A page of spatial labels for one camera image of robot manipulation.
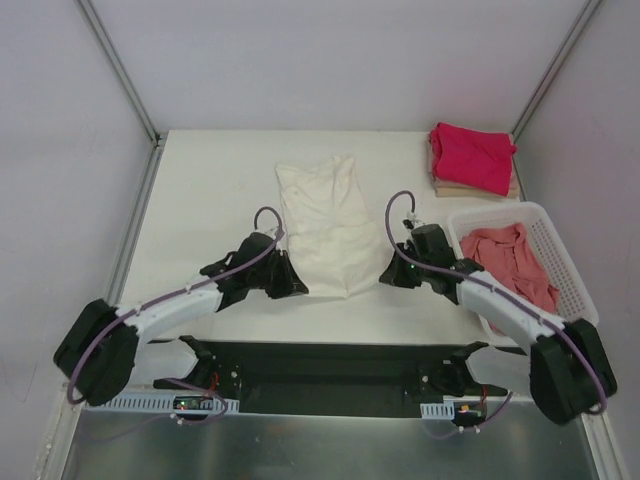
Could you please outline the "cream white t shirt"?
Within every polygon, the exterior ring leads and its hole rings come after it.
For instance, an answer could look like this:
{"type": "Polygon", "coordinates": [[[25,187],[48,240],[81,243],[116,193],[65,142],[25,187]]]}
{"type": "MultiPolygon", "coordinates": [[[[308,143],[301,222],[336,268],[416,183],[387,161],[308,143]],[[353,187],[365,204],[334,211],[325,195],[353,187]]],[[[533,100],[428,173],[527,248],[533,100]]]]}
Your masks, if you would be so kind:
{"type": "Polygon", "coordinates": [[[280,163],[275,172],[287,250],[309,295],[349,298],[373,287],[389,255],[360,190],[355,159],[280,163]]]}

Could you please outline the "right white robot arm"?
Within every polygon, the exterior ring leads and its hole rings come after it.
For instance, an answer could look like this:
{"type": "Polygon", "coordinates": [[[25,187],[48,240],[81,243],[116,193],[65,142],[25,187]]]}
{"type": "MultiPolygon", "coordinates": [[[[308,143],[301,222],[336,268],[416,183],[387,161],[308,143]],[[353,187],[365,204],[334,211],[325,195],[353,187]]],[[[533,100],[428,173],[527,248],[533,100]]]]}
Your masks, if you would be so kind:
{"type": "Polygon", "coordinates": [[[380,283],[404,289],[427,284],[452,304],[496,321],[519,349],[481,341],[463,347],[431,374],[435,389],[456,397],[483,385],[521,391],[557,425],[606,410],[618,386],[593,324],[567,322],[507,291],[479,263],[457,258],[439,225],[415,220],[403,225],[408,238],[392,244],[393,257],[380,283]]]}

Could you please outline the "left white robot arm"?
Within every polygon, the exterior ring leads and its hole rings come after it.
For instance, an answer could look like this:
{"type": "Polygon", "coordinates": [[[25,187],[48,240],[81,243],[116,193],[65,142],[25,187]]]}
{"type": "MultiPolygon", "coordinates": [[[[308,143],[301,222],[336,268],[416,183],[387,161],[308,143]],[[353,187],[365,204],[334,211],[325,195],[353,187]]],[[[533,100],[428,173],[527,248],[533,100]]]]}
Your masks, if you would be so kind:
{"type": "Polygon", "coordinates": [[[260,232],[202,267],[196,280],[182,288],[129,308],[102,298],[89,302],[53,356],[69,381],[68,402],[101,406],[130,384],[211,395],[220,377],[213,352],[192,335],[165,342],[159,337],[244,301],[252,290],[273,300],[309,292],[288,252],[260,232]]]}

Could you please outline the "folded beige t shirt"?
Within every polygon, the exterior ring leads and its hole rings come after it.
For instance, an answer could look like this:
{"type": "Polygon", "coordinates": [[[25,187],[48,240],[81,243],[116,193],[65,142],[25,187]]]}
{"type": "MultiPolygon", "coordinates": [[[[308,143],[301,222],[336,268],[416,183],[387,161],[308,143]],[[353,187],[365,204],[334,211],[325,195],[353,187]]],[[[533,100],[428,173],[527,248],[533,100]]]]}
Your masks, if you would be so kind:
{"type": "Polygon", "coordinates": [[[437,197],[470,197],[470,198],[487,198],[487,199],[517,199],[520,196],[521,188],[518,181],[517,174],[515,172],[515,164],[512,164],[512,174],[509,183],[509,191],[506,196],[498,195],[494,192],[474,188],[468,185],[450,182],[438,179],[433,173],[433,164],[435,154],[431,146],[431,141],[427,140],[427,173],[431,184],[435,190],[437,197]]]}

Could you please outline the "pink crumpled t shirt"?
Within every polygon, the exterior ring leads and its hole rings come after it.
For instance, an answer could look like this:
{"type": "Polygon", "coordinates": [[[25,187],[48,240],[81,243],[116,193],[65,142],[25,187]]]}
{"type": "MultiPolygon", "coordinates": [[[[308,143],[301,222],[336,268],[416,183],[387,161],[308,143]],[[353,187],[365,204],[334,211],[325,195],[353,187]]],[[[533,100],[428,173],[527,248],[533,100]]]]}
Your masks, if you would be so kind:
{"type": "Polygon", "coordinates": [[[538,261],[522,223],[479,228],[460,241],[463,256],[481,264],[508,290],[542,310],[555,313],[559,290],[538,261]]]}

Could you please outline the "folded red t shirt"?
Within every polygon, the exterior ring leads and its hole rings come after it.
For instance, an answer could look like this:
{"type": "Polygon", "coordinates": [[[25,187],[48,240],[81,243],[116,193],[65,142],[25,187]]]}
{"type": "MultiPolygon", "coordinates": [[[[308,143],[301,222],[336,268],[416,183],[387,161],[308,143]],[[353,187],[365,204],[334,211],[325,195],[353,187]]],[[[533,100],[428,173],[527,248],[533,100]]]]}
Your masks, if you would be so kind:
{"type": "Polygon", "coordinates": [[[509,195],[517,152],[510,134],[439,122],[429,132],[428,143],[434,180],[501,197],[509,195]]]}

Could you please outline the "white plastic basket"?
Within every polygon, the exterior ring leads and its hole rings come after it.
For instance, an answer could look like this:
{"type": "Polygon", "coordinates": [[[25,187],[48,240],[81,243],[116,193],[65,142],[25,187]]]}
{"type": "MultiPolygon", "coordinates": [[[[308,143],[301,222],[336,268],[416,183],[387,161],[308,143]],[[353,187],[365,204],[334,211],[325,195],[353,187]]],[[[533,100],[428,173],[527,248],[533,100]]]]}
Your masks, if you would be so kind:
{"type": "Polygon", "coordinates": [[[528,241],[551,283],[559,290],[556,314],[569,320],[585,319],[596,325],[599,314],[564,243],[546,211],[533,202],[502,203],[459,210],[447,220],[448,232],[457,255],[463,256],[460,241],[479,228],[503,228],[522,223],[528,241]]]}

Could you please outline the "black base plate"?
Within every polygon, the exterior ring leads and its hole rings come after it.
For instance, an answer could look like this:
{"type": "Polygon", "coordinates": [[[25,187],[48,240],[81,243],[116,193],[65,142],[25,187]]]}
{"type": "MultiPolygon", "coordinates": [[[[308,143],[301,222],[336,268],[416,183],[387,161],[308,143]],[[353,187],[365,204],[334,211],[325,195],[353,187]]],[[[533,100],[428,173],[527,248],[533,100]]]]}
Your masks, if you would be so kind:
{"type": "Polygon", "coordinates": [[[252,414],[417,418],[445,397],[503,397],[499,386],[463,382],[460,345],[293,344],[205,341],[212,371],[182,381],[213,387],[252,414]]]}

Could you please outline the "right aluminium frame post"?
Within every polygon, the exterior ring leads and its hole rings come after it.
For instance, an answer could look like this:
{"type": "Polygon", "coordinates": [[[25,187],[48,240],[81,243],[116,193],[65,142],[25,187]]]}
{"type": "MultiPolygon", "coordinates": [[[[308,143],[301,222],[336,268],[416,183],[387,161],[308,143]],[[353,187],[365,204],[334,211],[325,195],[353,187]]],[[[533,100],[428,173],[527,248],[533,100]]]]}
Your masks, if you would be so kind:
{"type": "Polygon", "coordinates": [[[511,130],[514,140],[524,133],[603,4],[603,0],[588,0],[582,5],[515,122],[511,130]]]}

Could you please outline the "aluminium frame post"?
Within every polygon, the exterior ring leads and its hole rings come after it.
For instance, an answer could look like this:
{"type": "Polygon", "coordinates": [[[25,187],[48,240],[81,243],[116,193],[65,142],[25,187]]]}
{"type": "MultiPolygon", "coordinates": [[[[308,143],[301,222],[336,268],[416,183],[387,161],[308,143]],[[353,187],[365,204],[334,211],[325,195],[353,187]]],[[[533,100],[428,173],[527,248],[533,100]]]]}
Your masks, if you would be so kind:
{"type": "Polygon", "coordinates": [[[603,4],[603,0],[588,0],[582,5],[515,122],[511,130],[514,140],[524,133],[603,4]]]}
{"type": "Polygon", "coordinates": [[[153,146],[158,145],[162,138],[161,132],[151,119],[94,2],[90,0],[75,0],[74,4],[96,41],[145,136],[153,146]]]}

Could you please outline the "left aluminium frame post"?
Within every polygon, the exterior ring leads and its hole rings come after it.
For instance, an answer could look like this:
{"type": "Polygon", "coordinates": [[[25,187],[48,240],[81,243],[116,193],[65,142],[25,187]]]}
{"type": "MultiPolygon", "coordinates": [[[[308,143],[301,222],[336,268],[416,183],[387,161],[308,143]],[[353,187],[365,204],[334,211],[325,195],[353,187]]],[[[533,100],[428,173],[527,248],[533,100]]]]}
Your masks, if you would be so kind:
{"type": "Polygon", "coordinates": [[[151,119],[94,2],[90,0],[75,0],[74,4],[96,41],[145,136],[153,146],[158,145],[162,138],[161,132],[151,119]]]}

